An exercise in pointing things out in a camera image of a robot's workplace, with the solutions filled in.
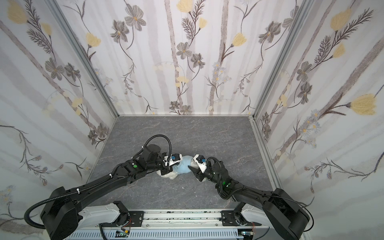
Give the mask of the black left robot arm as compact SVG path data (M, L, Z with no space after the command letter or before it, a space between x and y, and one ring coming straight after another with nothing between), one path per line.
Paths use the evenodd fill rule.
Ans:
M182 158L179 154L166 156L157 145L143 147L132 159L115 166L111 173L88 184L54 190L44 204L41 220L51 240L63 240L84 220L80 212L104 195L131 184L147 174L161 171L167 174Z

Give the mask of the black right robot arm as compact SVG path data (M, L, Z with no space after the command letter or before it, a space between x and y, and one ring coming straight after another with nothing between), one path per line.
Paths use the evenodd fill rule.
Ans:
M239 202L241 207L250 205L264 211L272 227L283 239L301 238L312 218L303 204L293 200L279 188L274 191L263 191L248 187L231 178L223 162L215 158L210 159L214 163L207 162L204 171L198 164L189 166L200 182L207 179L214 183L219 196L224 200L232 198Z

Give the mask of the white plush teddy bear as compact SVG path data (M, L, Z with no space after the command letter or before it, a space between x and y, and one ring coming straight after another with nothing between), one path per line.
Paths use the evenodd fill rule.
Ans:
M156 171L156 173L157 173L157 175L159 175L162 178L169 178L171 180L175 179L178 176L178 174L174 171L172 171L168 174L165 174L165 175L161 175L161 171Z

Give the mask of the light blue fleece hoodie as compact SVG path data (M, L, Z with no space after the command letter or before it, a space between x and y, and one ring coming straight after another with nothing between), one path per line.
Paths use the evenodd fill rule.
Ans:
M191 172L191 169L189 167L192 167L194 169L199 168L198 164L194 161L194 157L183 156L183 160L179 162L178 165L173 166L173 171L176 172L178 175L188 174Z

